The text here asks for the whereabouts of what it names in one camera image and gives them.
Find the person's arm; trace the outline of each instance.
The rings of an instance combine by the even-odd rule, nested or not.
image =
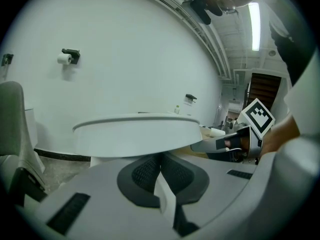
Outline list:
[[[263,137],[260,155],[277,151],[282,144],[300,135],[298,126],[291,114],[277,125],[271,128]]]

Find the black wall-mounted holder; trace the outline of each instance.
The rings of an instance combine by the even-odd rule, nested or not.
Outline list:
[[[197,100],[197,98],[191,94],[186,94],[185,95],[190,101],[196,103],[194,100]]]
[[[10,65],[13,57],[14,57],[13,54],[9,54],[9,53],[4,54],[1,61],[1,67],[5,65]]]
[[[72,50],[72,49],[62,49],[62,53],[70,54],[72,57],[71,64],[77,64],[80,58],[80,50]]]

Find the toilet paper holder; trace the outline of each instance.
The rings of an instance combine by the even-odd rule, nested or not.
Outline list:
[[[73,49],[62,49],[62,53],[64,54],[70,54],[72,59],[71,59],[71,64],[77,64],[78,60],[80,58],[80,50],[73,50]]]

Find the staircase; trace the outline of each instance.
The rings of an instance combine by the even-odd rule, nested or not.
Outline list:
[[[252,73],[250,90],[245,90],[243,108],[247,107],[255,99],[259,99],[270,111],[279,89],[281,77]]]

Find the black baseboard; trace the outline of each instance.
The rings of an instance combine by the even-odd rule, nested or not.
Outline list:
[[[65,161],[76,161],[76,162],[90,162],[91,157],[83,155],[74,155],[74,154],[60,154],[49,151],[44,151],[41,149],[34,149],[35,152],[41,157],[65,160]]]

